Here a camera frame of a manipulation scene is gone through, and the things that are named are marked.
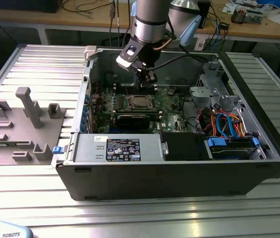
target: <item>wooden desk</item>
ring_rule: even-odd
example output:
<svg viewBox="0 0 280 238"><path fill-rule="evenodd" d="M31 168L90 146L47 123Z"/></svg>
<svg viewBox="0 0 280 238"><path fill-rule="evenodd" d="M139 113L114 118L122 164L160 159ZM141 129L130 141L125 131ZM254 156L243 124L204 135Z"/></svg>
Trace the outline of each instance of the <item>wooden desk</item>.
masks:
<svg viewBox="0 0 280 238"><path fill-rule="evenodd" d="M77 4L91 0L76 0ZM221 10L228 0L213 0L213 7L221 21L230 24L227 39L256 42L280 43L280 24L264 19L262 24L243 23L235 24L230 20L231 15L222 13ZM107 0L99 0L95 4L82 7L83 9L94 8L108 3ZM73 0L66 3L66 8L75 10ZM120 28L124 32L128 26L127 4L120 3ZM42 44L48 45L46 29L77 30L77 31L101 31L108 32L110 27L110 5L92 10L92 18L82 16L76 12L69 12L62 8L57 13L42 13L31 11L0 10L0 24L3 26L30 27L38 30ZM113 22L113 32L117 32L116 20ZM207 38L215 32L211 22L207 20L204 29L198 29L195 37L198 38L197 46L201 46Z"/></svg>
<svg viewBox="0 0 280 238"><path fill-rule="evenodd" d="M92 2L91 0L76 0L77 5ZM95 4L82 6L81 9L91 9L109 3L108 0L99 0ZM66 3L66 8L75 10L74 1ZM119 3L120 29L125 32L128 27L128 9L126 3ZM110 5L91 11L91 18L76 12L69 12L59 8L57 13L43 13L34 11L0 10L0 24L2 26L26 27L37 29L42 45L48 45L46 29L99 31L109 32ZM117 20L112 24L112 32L117 32Z"/></svg>

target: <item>motherboard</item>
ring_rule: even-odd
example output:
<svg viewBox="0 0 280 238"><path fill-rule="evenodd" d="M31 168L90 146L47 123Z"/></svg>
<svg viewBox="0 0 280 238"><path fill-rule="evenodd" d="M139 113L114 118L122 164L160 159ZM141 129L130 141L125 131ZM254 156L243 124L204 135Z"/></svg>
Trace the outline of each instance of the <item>motherboard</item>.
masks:
<svg viewBox="0 0 280 238"><path fill-rule="evenodd" d="M182 114L183 94L174 87L104 88L94 94L95 133L187 132Z"/></svg>

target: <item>floor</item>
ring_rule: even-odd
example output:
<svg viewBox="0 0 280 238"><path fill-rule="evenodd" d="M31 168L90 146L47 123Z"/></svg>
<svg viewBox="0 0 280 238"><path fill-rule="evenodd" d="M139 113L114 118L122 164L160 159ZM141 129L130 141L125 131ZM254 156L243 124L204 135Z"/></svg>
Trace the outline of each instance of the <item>floor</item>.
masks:
<svg viewBox="0 0 280 238"><path fill-rule="evenodd" d="M39 36L35 29L29 28L10 28L5 30L11 35L19 44L40 44ZM109 45L108 33L105 32L77 32L65 30L48 30L48 36L53 45ZM193 49L195 42L192 42L191 49ZM233 41L225 41L223 51L231 51ZM117 45L117 41L112 41L112 45ZM15 43L7 36L7 34L0 29L0 69L13 52ZM258 53L272 68L276 69L280 60L280 49L272 43L258 43L253 50L253 53Z"/></svg>

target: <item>electronic equipment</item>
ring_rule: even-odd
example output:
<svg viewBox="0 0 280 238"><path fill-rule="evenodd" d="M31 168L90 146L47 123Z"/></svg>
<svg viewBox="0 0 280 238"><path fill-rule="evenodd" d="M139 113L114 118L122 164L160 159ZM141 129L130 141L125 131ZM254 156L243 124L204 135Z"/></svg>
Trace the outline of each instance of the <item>electronic equipment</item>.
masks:
<svg viewBox="0 0 280 238"><path fill-rule="evenodd" d="M52 162L73 199L242 195L280 177L280 134L265 112L275 104L251 84L277 87L261 59L193 52L208 62L177 59L154 70L152 87L139 87L114 64L119 49L85 53L71 137ZM161 52L157 65L184 54ZM269 102L279 103L277 93Z"/></svg>
<svg viewBox="0 0 280 238"><path fill-rule="evenodd" d="M206 18L208 15L211 2L210 0L198 0L197 4L199 7L199 15L201 16L201 21L199 23L198 28L203 29L205 26L205 22L206 22Z"/></svg>
<svg viewBox="0 0 280 238"><path fill-rule="evenodd" d="M56 13L62 0L0 0L0 9Z"/></svg>

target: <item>robotic arm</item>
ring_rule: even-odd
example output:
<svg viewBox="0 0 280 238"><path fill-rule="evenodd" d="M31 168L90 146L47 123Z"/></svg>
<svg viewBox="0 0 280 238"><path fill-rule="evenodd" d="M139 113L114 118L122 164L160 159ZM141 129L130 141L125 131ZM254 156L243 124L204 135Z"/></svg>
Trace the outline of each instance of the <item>robotic arm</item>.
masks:
<svg viewBox="0 0 280 238"><path fill-rule="evenodd" d="M191 9L178 6L178 0L137 0L136 15L131 28L131 38L126 47L122 50L116 62L126 70L129 67L135 69L141 87L153 84L157 81L156 75L147 70L154 67L154 63L160 58L161 49L166 47L172 39L164 42L164 33L170 17L174 22L178 19L189 20L188 26L184 27L184 32L180 36L185 45L193 37L201 17L193 14L194 20L191 21ZM188 6L192 0L181 0Z"/></svg>

